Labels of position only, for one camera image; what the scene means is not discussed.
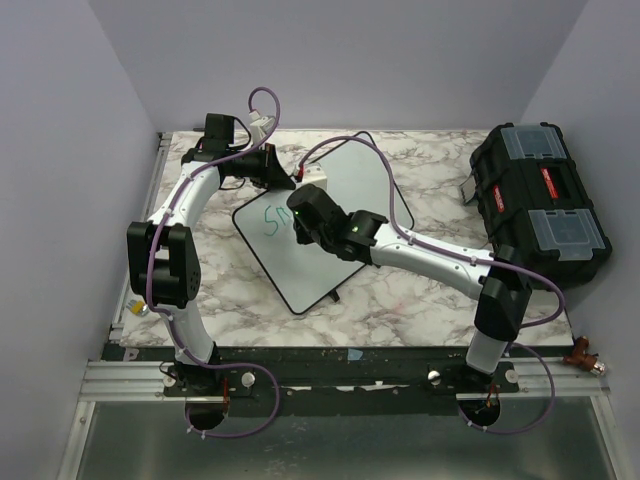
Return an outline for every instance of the metal frame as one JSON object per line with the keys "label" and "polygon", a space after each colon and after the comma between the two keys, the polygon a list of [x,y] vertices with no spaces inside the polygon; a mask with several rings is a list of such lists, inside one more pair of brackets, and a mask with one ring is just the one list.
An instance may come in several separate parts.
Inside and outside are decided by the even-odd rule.
{"label": "metal frame", "polygon": [[[549,396],[547,375],[535,358],[510,358],[518,374],[520,391],[503,393],[502,398],[546,398]],[[559,397],[600,398],[609,390],[600,379],[562,363],[561,358],[547,358]],[[159,366],[163,362],[89,362],[80,388],[80,402],[221,402],[221,397],[165,397],[165,376]],[[289,387],[308,389],[307,385]],[[459,394],[459,400],[484,398],[484,395]]]}
{"label": "metal frame", "polygon": [[624,444],[622,432],[618,428],[611,402],[608,396],[591,397],[591,405],[595,412],[604,446],[609,454],[609,460],[616,478],[635,480],[636,475],[631,457]]}
{"label": "metal frame", "polygon": [[78,402],[62,464],[58,471],[58,480],[72,480],[78,476],[95,406],[95,402]]}

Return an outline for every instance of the marble tabletop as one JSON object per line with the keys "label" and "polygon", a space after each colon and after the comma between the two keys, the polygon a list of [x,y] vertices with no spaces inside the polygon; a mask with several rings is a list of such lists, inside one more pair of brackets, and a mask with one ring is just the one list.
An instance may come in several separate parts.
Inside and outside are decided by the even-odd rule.
{"label": "marble tabletop", "polygon": [[[285,170],[291,171],[294,161],[320,141],[350,133],[355,132],[278,130],[271,142],[277,146]],[[469,175],[469,156],[486,131],[371,134],[391,162],[398,187],[415,218],[415,231],[459,245],[489,248],[482,218],[475,207],[461,205],[457,191]],[[156,207],[179,176],[180,158],[198,138],[199,134],[193,132],[173,134]],[[236,191],[216,193],[194,230],[202,268],[197,301],[205,328],[218,345],[469,345],[475,302],[434,280],[393,268],[365,267],[340,287],[338,303],[325,298],[305,315],[293,315],[231,221],[233,211],[257,193],[249,183]],[[137,297],[129,291],[126,300],[130,298]],[[545,316],[556,306],[553,294],[534,292],[527,318]],[[121,321],[123,346],[171,345],[163,322],[154,313],[138,317],[125,308]],[[523,330],[518,341],[528,345],[573,343],[566,315]]]}

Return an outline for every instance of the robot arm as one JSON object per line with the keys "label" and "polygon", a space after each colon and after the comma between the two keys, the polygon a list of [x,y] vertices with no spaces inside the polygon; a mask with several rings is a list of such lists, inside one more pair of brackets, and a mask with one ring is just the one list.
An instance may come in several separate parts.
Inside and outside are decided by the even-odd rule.
{"label": "robot arm", "polygon": [[[250,132],[255,143],[267,135],[274,123],[272,117],[251,112]],[[174,333],[178,335],[189,352],[203,363],[217,362],[215,343],[204,329],[202,318],[195,302],[200,288],[200,263],[191,233],[209,198],[215,194],[226,177],[249,178],[252,183],[264,189],[295,189],[295,183],[280,166],[273,145],[266,143],[263,148],[248,153],[235,160],[222,163],[193,175],[208,163],[234,153],[234,117],[208,114],[204,136],[199,148],[190,149],[182,158],[182,171],[175,187],[164,204],[147,222],[133,222],[127,230],[127,248],[131,289],[146,298],[147,265],[149,256],[155,255],[153,269],[153,304],[171,313],[161,317],[177,345]],[[181,187],[185,179],[191,181]],[[177,198],[177,203],[170,205]],[[167,213],[168,221],[160,235],[160,250],[151,252],[151,242],[158,225]],[[183,364],[193,364],[176,346],[176,360]]]}
{"label": "robot arm", "polygon": [[415,240],[467,257],[518,264],[517,252],[502,247],[495,255],[458,247],[403,229],[405,240],[381,215],[359,210],[346,214],[315,185],[298,188],[287,200],[294,212],[300,244],[315,242],[342,260],[392,266],[433,278],[478,300],[475,326],[466,362],[474,370],[492,374],[509,342],[520,330],[531,287],[523,275],[476,263],[463,262],[414,245]]}

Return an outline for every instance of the purple cable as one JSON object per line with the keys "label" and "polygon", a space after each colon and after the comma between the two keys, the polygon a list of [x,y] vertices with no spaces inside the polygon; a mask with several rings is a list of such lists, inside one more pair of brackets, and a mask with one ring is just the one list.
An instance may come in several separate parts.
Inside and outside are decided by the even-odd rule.
{"label": "purple cable", "polygon": [[469,418],[465,415],[462,409],[458,407],[458,413],[460,414],[460,416],[463,418],[463,420],[467,423],[468,426],[470,426],[475,430],[478,430],[480,432],[485,432],[485,433],[492,433],[494,435],[518,435],[520,433],[525,433],[525,432],[528,432],[529,430],[536,428],[538,425],[544,422],[547,418],[549,418],[549,415],[551,415],[551,412],[553,411],[553,407],[556,404],[556,385],[553,382],[553,375],[551,375],[551,370],[549,370],[549,365],[547,365],[544,359],[540,355],[538,355],[538,353],[533,349],[515,342],[512,343],[512,346],[518,347],[518,348],[524,348],[527,352],[529,352],[531,355],[536,357],[540,362],[540,364],[542,365],[542,367],[544,368],[544,371],[547,373],[547,377],[549,378],[549,387],[551,387],[551,398],[549,400],[549,404],[547,405],[547,408],[545,409],[544,413],[540,415],[540,418],[538,418],[534,422],[531,422],[526,427],[515,428],[512,430],[494,430],[491,428],[481,427],[480,425],[477,425],[473,423],[471,420],[469,420]]}
{"label": "purple cable", "polygon": [[[394,193],[393,186],[395,185],[395,181],[394,181],[394,178],[393,178],[393,172],[391,170],[391,165],[389,164],[389,161],[387,160],[387,157],[382,152],[382,150],[380,150],[373,143],[367,142],[366,140],[363,140],[362,138],[352,137],[352,136],[349,136],[349,135],[341,135],[341,136],[338,136],[338,137],[329,138],[327,140],[324,140],[324,141],[320,142],[315,147],[313,147],[311,150],[309,150],[304,155],[304,157],[302,157],[300,162],[298,163],[298,167],[302,168],[302,166],[309,159],[309,157],[313,153],[315,153],[318,149],[324,147],[325,145],[328,145],[329,143],[342,141],[342,140],[354,141],[354,142],[358,142],[358,143],[361,143],[363,145],[366,145],[367,147],[371,148],[374,152],[376,152],[378,154],[378,156],[380,157],[380,160],[382,161],[382,164],[384,165],[384,168],[387,170],[387,174],[389,175],[389,187],[390,187],[390,192],[391,192],[390,197],[389,197],[389,212],[390,212],[389,213],[389,217],[390,217],[390,222],[391,222],[391,225],[393,226],[394,230],[398,233],[398,235],[400,235],[405,240],[409,240],[409,241],[413,242],[415,245],[418,245],[419,247],[425,248],[427,250],[430,250],[432,252],[438,253],[440,255],[444,255],[444,256],[447,256],[447,257],[450,257],[450,258],[454,258],[456,260],[461,260],[463,262],[467,262],[467,263],[473,264],[473,259],[471,257],[467,256],[467,255],[462,255],[462,254],[456,253],[456,252],[450,252],[449,250],[447,250],[445,248],[437,247],[435,245],[431,245],[429,243],[423,242],[423,241],[415,239],[415,238],[412,239],[404,230],[402,230],[402,228],[396,222],[395,195],[393,194]],[[555,293],[558,296],[558,309],[553,314],[549,315],[548,317],[542,318],[540,320],[535,320],[533,322],[525,323],[524,325],[522,325],[521,328],[534,327],[536,325],[543,325],[545,323],[551,322],[551,321],[555,320],[556,318],[558,318],[562,314],[562,312],[564,311],[565,299],[564,299],[564,295],[562,294],[562,290],[560,290],[560,288],[558,288],[558,286],[555,283],[553,283],[551,280],[549,280],[548,278],[543,277],[542,275],[540,275],[540,274],[538,274],[536,272],[532,272],[531,270],[527,270],[526,268],[518,267],[516,265],[511,265],[509,263],[500,262],[500,261],[496,261],[496,260],[485,260],[485,259],[478,258],[478,259],[475,260],[475,263],[477,263],[478,265],[486,265],[486,266],[490,266],[490,267],[494,266],[494,267],[504,268],[505,270],[511,270],[513,272],[516,272],[516,273],[521,273],[521,274],[527,275],[528,277],[533,278],[534,280],[537,280],[537,281],[539,281],[541,283],[544,283],[547,287],[549,287],[553,291],[553,293]]]}
{"label": "purple cable", "polygon": [[[271,129],[271,131],[269,131],[269,133],[262,139],[260,140],[258,143],[256,143],[254,146],[252,146],[251,148],[247,149],[247,150],[243,150],[240,152],[237,152],[233,155],[229,155],[228,157],[224,157],[224,158],[220,158],[218,160],[214,160],[213,162],[209,162],[206,165],[203,165],[199,168],[196,168],[192,173],[190,177],[187,177],[182,184],[178,187],[178,190],[176,191],[176,194],[174,195],[174,197],[171,199],[171,202],[169,203],[169,209],[173,210],[175,208],[175,206],[177,205],[178,201],[180,200],[180,197],[182,196],[182,194],[184,193],[184,190],[187,188],[187,185],[189,185],[189,183],[192,181],[192,179],[194,177],[196,177],[197,175],[199,175],[200,173],[204,172],[205,170],[211,168],[211,167],[215,167],[216,165],[220,165],[221,163],[224,162],[228,162],[230,160],[234,160],[236,158],[240,158],[248,153],[252,153],[255,152],[256,150],[258,150],[262,145],[264,145],[264,143],[266,143],[266,141],[271,137],[271,135],[273,135],[273,132],[276,130],[276,128],[278,127],[278,124],[280,123],[280,100],[278,99],[278,96],[275,94],[275,92],[273,92],[273,90],[267,88],[267,87],[258,87],[255,88],[251,94],[249,95],[249,110],[253,111],[253,97],[255,96],[256,93],[258,92],[266,92],[269,95],[271,95],[271,98],[273,98],[273,101],[276,104],[276,117],[275,117],[275,122],[273,123],[273,128]],[[149,263],[147,265],[147,284],[146,284],[146,289],[145,289],[145,293],[146,293],[146,300],[147,300],[147,305],[149,306],[149,310],[151,310],[152,312],[157,312],[157,313],[161,313],[166,315],[167,317],[171,316],[171,312],[169,310],[167,310],[166,308],[158,308],[153,304],[153,267],[155,265],[155,253],[158,250],[158,243],[160,241],[160,234],[162,233],[162,229],[164,228],[164,226],[166,225],[167,221],[169,220],[170,217],[170,212],[165,212],[165,214],[162,216],[162,219],[160,220],[160,223],[158,224],[158,226],[156,227],[156,231],[155,234],[153,235],[153,239],[151,241],[151,250],[150,250],[150,254],[149,254]],[[169,328],[171,330],[171,335],[174,339],[174,341],[176,342],[176,345],[178,346],[179,349],[183,350],[183,353],[187,356],[187,358],[189,358],[193,363],[195,363],[196,365],[202,367],[202,368],[206,368],[209,370],[226,370],[226,369],[230,369],[230,368],[253,368],[256,370],[260,370],[261,372],[264,372],[269,379],[271,380],[271,382],[273,383],[273,387],[275,388],[275,393],[276,393],[276,398],[275,398],[275,405],[273,407],[273,410],[271,412],[271,415],[269,415],[269,418],[267,418],[267,420],[262,423],[261,425],[258,425],[256,428],[253,428],[251,430],[247,430],[246,432],[240,432],[240,433],[209,433],[209,432],[202,432],[202,431],[198,431],[198,433],[204,433],[205,436],[207,437],[214,437],[214,438],[242,438],[242,437],[247,437],[249,435],[253,435],[254,433],[259,432],[260,430],[264,429],[267,425],[269,425],[273,419],[276,417],[276,414],[278,413],[278,409],[280,408],[280,387],[278,385],[278,381],[276,380],[276,377],[273,375],[273,373],[271,373],[269,370],[267,370],[265,367],[261,366],[261,365],[256,365],[254,363],[229,363],[229,364],[225,364],[225,365],[209,365],[207,363],[204,363],[203,361],[201,361],[199,358],[196,358],[189,350],[187,350],[184,346],[184,343],[182,343],[182,340],[180,339],[180,337],[178,336],[175,327],[173,326],[173,322],[169,321]]]}
{"label": "purple cable", "polygon": [[178,334],[175,330],[173,322],[169,322],[169,329],[171,330],[171,335],[173,336],[178,348],[184,349],[184,354],[196,365],[202,368],[206,368],[208,370],[228,370],[230,368],[252,368],[255,370],[260,370],[261,372],[264,372],[269,377],[269,379],[271,380],[271,383],[273,383],[273,388],[275,389],[276,398],[275,398],[273,410],[271,410],[271,414],[269,415],[269,417],[257,427],[252,428],[251,430],[240,432],[240,433],[213,433],[213,432],[198,430],[197,428],[191,425],[191,419],[189,415],[190,410],[187,409],[185,413],[185,417],[187,419],[187,423],[189,423],[189,427],[193,431],[199,434],[204,433],[205,437],[209,437],[209,438],[244,438],[244,437],[251,436],[254,433],[258,433],[260,430],[263,430],[273,421],[274,418],[276,418],[276,415],[278,414],[278,410],[280,409],[280,386],[278,385],[278,381],[276,380],[276,377],[273,373],[271,373],[268,369],[266,369],[262,365],[256,365],[255,363],[227,363],[225,365],[209,365],[207,363],[204,363],[198,358],[196,358],[195,356],[193,356],[193,354],[189,350],[185,349],[184,344],[182,343],[182,340],[180,340],[180,337],[178,337]]}

